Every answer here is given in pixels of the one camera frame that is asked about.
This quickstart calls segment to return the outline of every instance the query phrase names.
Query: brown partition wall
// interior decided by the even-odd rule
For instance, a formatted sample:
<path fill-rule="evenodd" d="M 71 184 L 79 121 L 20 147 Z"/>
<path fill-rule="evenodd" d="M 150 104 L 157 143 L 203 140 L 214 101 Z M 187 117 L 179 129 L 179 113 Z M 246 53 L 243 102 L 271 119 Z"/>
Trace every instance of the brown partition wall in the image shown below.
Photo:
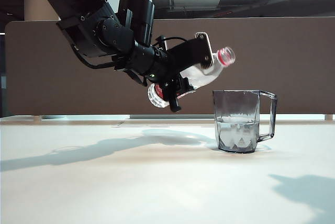
<path fill-rule="evenodd" d="M 170 113 L 153 107 L 147 88 L 125 73 L 84 66 L 55 23 L 12 22 L 6 27 L 12 113 Z M 237 59 L 214 82 L 180 99 L 179 114 L 213 113 L 214 89 L 276 93 L 278 113 L 335 113 L 335 17 L 156 20 L 152 38 L 163 34 L 189 39 L 197 31 L 209 34 L 213 50 L 231 46 Z"/>

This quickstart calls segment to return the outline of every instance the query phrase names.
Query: white table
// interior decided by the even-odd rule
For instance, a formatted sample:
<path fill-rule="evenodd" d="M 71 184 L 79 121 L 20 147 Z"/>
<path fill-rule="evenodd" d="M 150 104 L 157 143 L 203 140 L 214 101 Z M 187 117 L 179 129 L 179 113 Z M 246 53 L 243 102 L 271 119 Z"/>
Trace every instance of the white table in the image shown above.
<path fill-rule="evenodd" d="M 4 118 L 1 223 L 335 223 L 334 151 L 334 121 L 231 154 L 212 121 Z"/>

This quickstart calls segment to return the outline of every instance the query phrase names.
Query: water bottle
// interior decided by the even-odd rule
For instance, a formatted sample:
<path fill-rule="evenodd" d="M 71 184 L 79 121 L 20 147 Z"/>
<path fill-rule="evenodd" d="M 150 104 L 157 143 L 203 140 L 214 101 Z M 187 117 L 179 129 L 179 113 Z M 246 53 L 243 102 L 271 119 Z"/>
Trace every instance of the water bottle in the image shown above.
<path fill-rule="evenodd" d="M 213 54 L 213 65 L 207 69 L 203 69 L 200 64 L 188 67 L 180 74 L 182 78 L 187 77 L 188 82 L 193 86 L 194 91 L 186 92 L 178 98 L 186 94 L 195 92 L 198 88 L 211 83 L 215 80 L 224 68 L 235 62 L 235 54 L 230 47 L 225 47 Z M 164 108 L 169 105 L 169 102 L 163 100 L 162 90 L 158 84 L 151 84 L 148 89 L 148 98 L 150 102 L 159 108 Z"/>

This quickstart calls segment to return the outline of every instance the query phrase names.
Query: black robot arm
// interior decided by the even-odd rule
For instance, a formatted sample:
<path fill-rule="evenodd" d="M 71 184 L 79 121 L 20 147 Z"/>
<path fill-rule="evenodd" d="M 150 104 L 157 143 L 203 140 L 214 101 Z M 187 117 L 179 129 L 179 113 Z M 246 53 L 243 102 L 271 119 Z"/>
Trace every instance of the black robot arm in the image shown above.
<path fill-rule="evenodd" d="M 173 112 L 181 109 L 177 96 L 193 90 L 180 72 L 196 63 L 211 64 L 211 49 L 202 37 L 160 36 L 151 45 L 154 5 L 149 0 L 120 0 L 117 13 L 108 0 L 48 1 L 61 18 L 57 25 L 82 63 L 91 69 L 114 67 L 144 86 L 147 80 L 159 84 Z M 167 50 L 169 39 L 184 42 Z M 97 65 L 87 60 L 95 57 L 110 60 Z"/>

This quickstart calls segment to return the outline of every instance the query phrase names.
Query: black cable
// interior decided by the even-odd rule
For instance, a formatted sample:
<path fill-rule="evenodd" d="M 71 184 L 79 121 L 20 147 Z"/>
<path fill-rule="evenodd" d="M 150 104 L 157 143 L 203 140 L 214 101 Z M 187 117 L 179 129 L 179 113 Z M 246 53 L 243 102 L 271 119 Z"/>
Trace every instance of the black cable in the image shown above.
<path fill-rule="evenodd" d="M 115 62 L 107 62 L 107 63 L 101 63 L 101 64 L 98 64 L 98 65 L 93 65 L 89 62 L 87 62 L 80 54 L 79 52 L 77 51 L 75 45 L 71 45 L 71 48 L 74 52 L 74 54 L 76 55 L 76 57 L 83 63 L 85 64 L 87 67 L 91 68 L 91 69 L 104 69 L 104 68 L 109 68 L 109 67 L 114 67 L 115 66 Z"/>
<path fill-rule="evenodd" d="M 162 40 L 158 41 L 157 43 L 155 43 L 154 45 L 152 46 L 156 46 L 158 45 L 160 42 L 164 42 L 164 41 L 168 41 L 168 40 L 172 40 L 172 39 L 178 39 L 178 40 L 182 40 L 184 42 L 188 42 L 185 38 L 182 38 L 182 37 L 167 37 L 167 38 L 163 38 Z"/>

